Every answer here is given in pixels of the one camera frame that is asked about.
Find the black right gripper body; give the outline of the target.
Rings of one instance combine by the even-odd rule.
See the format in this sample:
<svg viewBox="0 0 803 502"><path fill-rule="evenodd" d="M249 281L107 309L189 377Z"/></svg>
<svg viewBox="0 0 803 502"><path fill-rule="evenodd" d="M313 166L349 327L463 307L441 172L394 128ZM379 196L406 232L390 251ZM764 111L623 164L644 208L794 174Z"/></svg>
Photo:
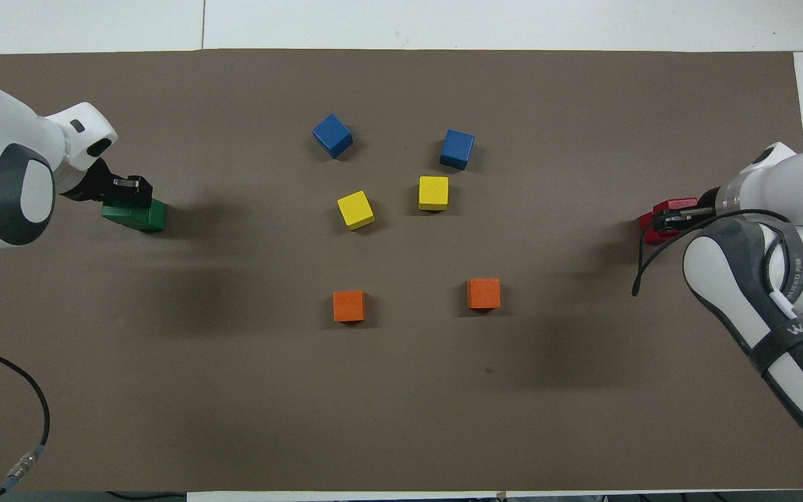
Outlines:
<svg viewBox="0 0 803 502"><path fill-rule="evenodd" d="M687 215L689 216L689 222L691 222L687 233L692 233L700 231L711 225L712 222L723 218L726 213L721 213L714 204L700 204L700 206L688 208Z"/></svg>

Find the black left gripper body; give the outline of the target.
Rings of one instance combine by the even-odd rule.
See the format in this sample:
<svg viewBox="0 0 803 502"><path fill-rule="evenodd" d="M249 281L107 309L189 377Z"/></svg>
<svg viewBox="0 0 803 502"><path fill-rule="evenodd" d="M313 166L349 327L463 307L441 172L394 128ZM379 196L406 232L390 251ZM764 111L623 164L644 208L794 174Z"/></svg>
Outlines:
<svg viewBox="0 0 803 502"><path fill-rule="evenodd" d="M83 172L77 185L69 190L61 191L62 197L77 202L95 201L103 202L103 184L112 178L120 178L113 174L105 159L96 159L90 167Z"/></svg>

